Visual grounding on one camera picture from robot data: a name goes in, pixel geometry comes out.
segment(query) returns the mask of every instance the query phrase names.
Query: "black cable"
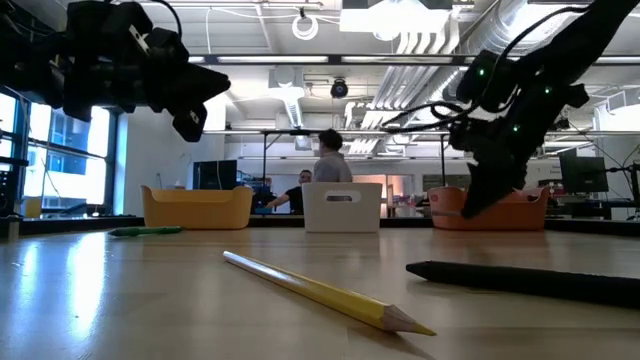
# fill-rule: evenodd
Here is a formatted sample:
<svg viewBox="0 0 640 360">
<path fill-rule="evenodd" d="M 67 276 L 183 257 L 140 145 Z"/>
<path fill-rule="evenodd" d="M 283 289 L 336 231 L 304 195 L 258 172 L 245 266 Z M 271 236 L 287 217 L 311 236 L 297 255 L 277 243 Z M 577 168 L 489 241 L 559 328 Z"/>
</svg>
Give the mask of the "black cable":
<svg viewBox="0 0 640 360">
<path fill-rule="evenodd" d="M 580 129 L 578 129 L 571 121 L 569 121 L 569 125 L 571 125 L 571 127 L 573 127 L 574 129 L 576 129 L 576 131 L 578 131 L 580 134 L 582 134 L 582 136 L 584 136 L 585 139 L 587 139 L 588 142 L 591 143 L 591 145 L 593 145 L 596 149 L 600 150 L 601 153 L 604 154 L 604 156 L 608 157 L 609 159 L 611 159 L 611 161 L 613 161 L 616 165 L 618 165 L 620 168 L 623 168 L 624 166 L 622 166 L 622 164 L 620 164 L 620 162 L 618 162 L 618 160 L 616 160 L 613 156 L 609 155 L 606 151 L 604 151 L 603 148 L 601 148 L 600 146 L 598 146 L 598 144 L 596 144 L 595 141 L 591 140 L 587 134 L 585 134 L 584 132 L 582 132 Z M 627 176 L 627 173 L 623 170 L 622 171 L 622 175 L 624 175 L 625 179 L 627 179 L 627 185 L 629 186 L 629 190 L 631 190 L 631 193 L 633 194 L 633 186 L 631 185 L 631 179 L 629 179 L 629 177 Z M 618 194 L 616 191 L 613 191 L 613 189 L 609 188 L 609 190 L 611 190 L 612 192 Z"/>
<path fill-rule="evenodd" d="M 631 150 L 631 153 L 629 153 L 629 156 L 627 156 L 624 159 L 624 162 L 622 163 L 622 167 L 627 166 L 627 161 L 629 161 L 629 159 L 633 156 L 633 154 L 636 152 L 636 150 L 640 149 L 640 144 L 636 145 L 635 148 L 633 148 L 633 150 Z"/>
<path fill-rule="evenodd" d="M 173 17 L 176 19 L 176 24 L 178 25 L 178 36 L 182 39 L 182 23 L 180 22 L 180 17 L 178 16 L 176 9 L 174 9 L 173 6 L 171 6 L 171 4 L 169 4 L 165 0 L 151 0 L 151 1 L 157 2 L 158 4 L 162 4 L 167 9 L 169 9 L 169 11 L 171 11 L 171 14 L 173 14 Z"/>
<path fill-rule="evenodd" d="M 46 31 L 46 30 L 42 30 L 42 29 L 38 29 L 34 26 L 31 26 L 29 24 L 25 24 L 24 22 L 22 22 L 22 20 L 18 19 L 16 16 L 9 14 L 6 14 L 7 17 L 9 18 L 10 21 L 12 21 L 15 25 L 20 26 L 23 29 L 29 30 L 35 34 L 41 35 L 41 36 L 48 36 L 54 33 L 54 31 Z"/>
<path fill-rule="evenodd" d="M 531 34 L 534 30 L 536 30 L 540 25 L 544 24 L 545 22 L 549 21 L 549 19 L 560 15 L 560 14 L 564 14 L 564 13 L 568 13 L 568 12 L 573 12 L 573 13 L 585 13 L 587 12 L 590 8 L 592 7 L 592 5 L 589 6 L 585 6 L 585 7 L 565 7 L 559 10 L 556 10 L 554 12 L 552 12 L 551 14 L 543 17 L 542 19 L 538 20 L 537 22 L 535 22 L 533 25 L 529 26 L 526 30 L 524 30 L 522 33 L 520 33 L 518 36 L 516 36 L 515 39 L 513 39 L 513 41 L 511 41 L 509 43 L 509 45 L 507 45 L 507 47 L 504 49 L 504 51 L 500 54 L 500 56 L 498 57 L 498 59 L 496 60 L 495 64 L 493 65 L 493 70 L 491 71 L 491 76 L 489 77 L 489 81 L 487 82 L 487 86 L 485 87 L 484 91 L 482 92 L 482 95 L 480 95 L 480 98 L 477 99 L 476 101 L 474 101 L 471 106 L 469 108 L 467 108 L 466 110 L 462 110 L 459 111 L 458 114 L 454 115 L 454 116 L 449 116 L 449 115 L 445 115 L 445 114 L 440 114 L 437 113 L 437 111 L 435 111 L 433 108 L 435 106 L 444 106 L 444 107 L 448 107 L 447 105 L 444 105 L 445 102 L 436 102 L 436 103 L 432 103 L 432 104 L 423 104 L 420 106 L 417 106 L 415 108 L 411 108 L 408 109 L 406 111 L 403 111 L 402 113 L 400 113 L 398 116 L 394 117 L 393 119 L 385 122 L 384 124 L 381 125 L 382 130 L 389 132 L 390 130 L 393 131 L 393 134 L 400 134 L 400 133 L 408 133 L 408 132 L 412 132 L 412 131 L 421 131 L 421 130 L 425 130 L 425 129 L 431 129 L 433 128 L 432 126 L 429 125 L 420 125 L 420 126 L 415 126 L 415 127 L 411 127 L 411 128 L 404 128 L 404 129 L 385 129 L 385 124 L 391 124 L 393 122 L 398 121 L 399 119 L 410 115 L 416 111 L 420 111 L 424 108 L 427 107 L 431 107 L 432 108 L 432 114 L 436 115 L 437 118 L 439 119 L 447 119 L 447 120 L 443 120 L 443 121 L 447 121 L 443 124 L 440 125 L 444 125 L 446 123 L 452 123 L 455 122 L 456 120 L 460 120 L 463 117 L 469 115 L 470 113 L 472 113 L 473 111 L 475 111 L 477 108 L 480 107 L 480 103 L 482 102 L 482 99 L 485 97 L 488 89 L 491 87 L 490 85 L 492 84 L 492 82 L 494 81 L 494 78 L 496 76 L 496 70 L 499 69 L 499 67 L 502 65 L 502 62 L 505 61 L 505 59 L 507 58 L 507 56 L 509 55 L 509 53 L 516 47 L 516 45 L 518 45 L 518 43 L 520 43 L 520 41 L 522 41 L 524 38 L 526 38 L 529 34 Z M 508 103 L 506 106 L 502 107 L 499 109 L 498 112 L 502 112 L 504 110 L 506 110 L 509 106 L 511 106 L 511 104 L 515 101 L 516 99 L 516 94 L 517 94 L 517 90 L 515 90 L 514 95 L 509 99 Z M 460 108 L 459 106 L 452 104 L 452 103 L 446 103 L 448 105 L 454 105 L 458 108 Z"/>
</svg>

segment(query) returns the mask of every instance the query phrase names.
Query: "white storage box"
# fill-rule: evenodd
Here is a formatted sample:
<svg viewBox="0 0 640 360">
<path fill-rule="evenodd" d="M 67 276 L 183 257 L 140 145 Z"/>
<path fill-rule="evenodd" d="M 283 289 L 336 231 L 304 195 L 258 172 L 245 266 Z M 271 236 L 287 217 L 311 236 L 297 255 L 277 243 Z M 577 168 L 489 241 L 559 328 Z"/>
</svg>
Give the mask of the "white storage box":
<svg viewBox="0 0 640 360">
<path fill-rule="evenodd" d="M 371 233 L 380 230 L 381 184 L 302 185 L 307 232 Z"/>
</svg>

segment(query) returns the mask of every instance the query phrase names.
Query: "glass window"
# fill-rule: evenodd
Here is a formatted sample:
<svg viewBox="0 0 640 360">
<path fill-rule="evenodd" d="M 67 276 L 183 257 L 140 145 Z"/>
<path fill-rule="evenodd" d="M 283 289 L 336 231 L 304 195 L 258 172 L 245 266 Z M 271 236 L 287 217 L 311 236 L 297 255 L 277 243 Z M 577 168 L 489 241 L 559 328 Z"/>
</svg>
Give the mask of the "glass window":
<svg viewBox="0 0 640 360">
<path fill-rule="evenodd" d="M 11 150 L 13 148 L 13 143 L 11 140 L 0 140 L 0 156 L 11 157 Z M 11 170 L 11 165 L 9 164 L 1 164 L 0 163 L 0 171 L 9 171 Z"/>
<path fill-rule="evenodd" d="M 29 146 L 27 166 L 24 179 L 25 196 L 41 196 L 42 184 L 44 181 L 44 164 L 47 157 L 47 149 Z"/>
<path fill-rule="evenodd" d="M 54 110 L 51 118 L 51 142 L 107 156 L 109 112 L 99 107 L 91 109 L 91 122 L 84 122 Z"/>
<path fill-rule="evenodd" d="M 107 166 L 103 159 L 53 150 L 49 151 L 48 157 L 43 208 L 68 208 L 84 202 L 104 203 Z"/>
<path fill-rule="evenodd" d="M 13 132 L 16 115 L 16 99 L 0 94 L 0 130 Z"/>
<path fill-rule="evenodd" d="M 29 137 L 36 140 L 47 141 L 49 139 L 49 126 L 51 124 L 51 107 L 42 104 L 31 104 L 31 117 Z"/>
</svg>

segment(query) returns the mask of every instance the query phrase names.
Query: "orange plastic bin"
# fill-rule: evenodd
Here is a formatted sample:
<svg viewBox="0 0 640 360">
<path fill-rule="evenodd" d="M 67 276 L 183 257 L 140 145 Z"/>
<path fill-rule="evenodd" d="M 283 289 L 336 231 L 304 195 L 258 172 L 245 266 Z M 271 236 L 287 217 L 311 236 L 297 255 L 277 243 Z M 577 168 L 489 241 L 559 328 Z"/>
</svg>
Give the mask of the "orange plastic bin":
<svg viewBox="0 0 640 360">
<path fill-rule="evenodd" d="M 233 190 L 141 188 L 146 226 L 235 230 L 249 225 L 253 192 L 247 187 Z"/>
<path fill-rule="evenodd" d="M 428 191 L 433 224 L 448 230 L 542 230 L 547 210 L 549 188 L 516 191 L 473 219 L 459 214 L 467 197 L 457 187 Z M 529 196 L 537 197 L 529 201 Z"/>
</svg>

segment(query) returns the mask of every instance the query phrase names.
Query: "table surface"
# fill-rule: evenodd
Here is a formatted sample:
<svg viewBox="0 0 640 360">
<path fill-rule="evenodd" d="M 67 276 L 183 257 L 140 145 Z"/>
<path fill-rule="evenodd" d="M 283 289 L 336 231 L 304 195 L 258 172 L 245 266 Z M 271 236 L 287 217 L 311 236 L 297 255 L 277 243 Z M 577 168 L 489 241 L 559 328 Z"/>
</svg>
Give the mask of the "table surface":
<svg viewBox="0 0 640 360">
<path fill-rule="evenodd" d="M 398 305 L 438 336 L 387 334 L 222 258 L 234 251 Z M 382 229 L 104 233 L 0 244 L 1 359 L 638 359 L 640 311 L 430 284 L 443 260 L 640 277 L 640 241 Z"/>
</svg>

